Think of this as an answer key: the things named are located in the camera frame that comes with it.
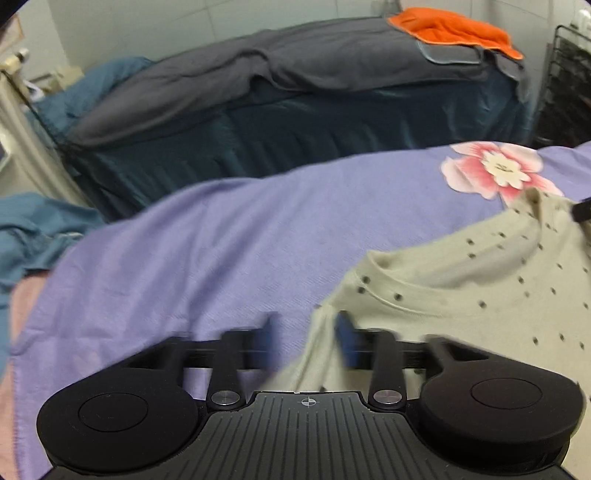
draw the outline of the pink blanket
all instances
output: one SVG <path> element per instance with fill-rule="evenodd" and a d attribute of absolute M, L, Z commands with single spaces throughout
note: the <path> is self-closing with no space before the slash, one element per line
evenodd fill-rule
<path fill-rule="evenodd" d="M 10 298 L 10 332 L 13 342 L 23 329 L 48 276 L 49 272 L 43 272 L 27 277 L 21 280 L 12 291 Z M 9 363 L 0 384 L 0 432 L 8 432 L 8 434 L 3 434 L 0 437 L 0 475 L 5 480 L 18 480 L 14 453 L 14 431 L 12 365 Z"/>

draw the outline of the purple blanket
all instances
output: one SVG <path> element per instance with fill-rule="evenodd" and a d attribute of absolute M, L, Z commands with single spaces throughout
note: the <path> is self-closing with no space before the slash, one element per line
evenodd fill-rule
<path fill-rule="evenodd" d="M 591 144 L 541 152 L 541 174 L 591 196 Z M 362 155 L 263 180 L 186 189 L 72 248 L 12 351 L 22 480 L 50 464 L 35 419 L 57 390 L 175 332 L 196 339 L 258 326 L 277 311 L 281 364 L 304 345 L 308 316 L 368 249 L 448 235 L 503 208 L 459 193 L 440 164 L 450 147 Z M 203 397 L 207 372 L 190 392 Z"/>

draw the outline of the orange cloth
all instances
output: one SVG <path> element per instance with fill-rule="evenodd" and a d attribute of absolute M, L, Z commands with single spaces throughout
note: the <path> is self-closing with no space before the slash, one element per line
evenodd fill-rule
<path fill-rule="evenodd" d="M 407 8 L 388 22 L 425 43 L 439 45 L 480 45 L 488 50 L 500 50 L 512 59 L 523 54 L 511 47 L 509 34 L 488 23 L 435 8 Z"/>

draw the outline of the flower pattern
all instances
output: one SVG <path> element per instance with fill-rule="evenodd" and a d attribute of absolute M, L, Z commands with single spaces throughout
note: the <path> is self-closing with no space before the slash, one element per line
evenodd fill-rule
<path fill-rule="evenodd" d="M 530 187 L 563 195 L 554 183 L 538 175 L 542 159 L 531 148 L 492 142 L 462 143 L 451 148 L 465 156 L 446 158 L 441 172 L 447 184 L 458 192 L 479 193 L 488 200 L 499 194 L 506 205 Z"/>

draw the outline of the metal screw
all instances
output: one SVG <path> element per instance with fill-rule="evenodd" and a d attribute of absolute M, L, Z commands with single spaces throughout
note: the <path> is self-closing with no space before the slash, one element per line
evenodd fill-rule
<path fill-rule="evenodd" d="M 396 390 L 378 390 L 374 393 L 374 400 L 382 405 L 396 405 L 402 400 L 402 394 Z"/>
<path fill-rule="evenodd" d="M 212 402 L 218 405 L 234 405 L 240 400 L 240 395 L 232 390 L 220 390 L 212 395 Z"/>

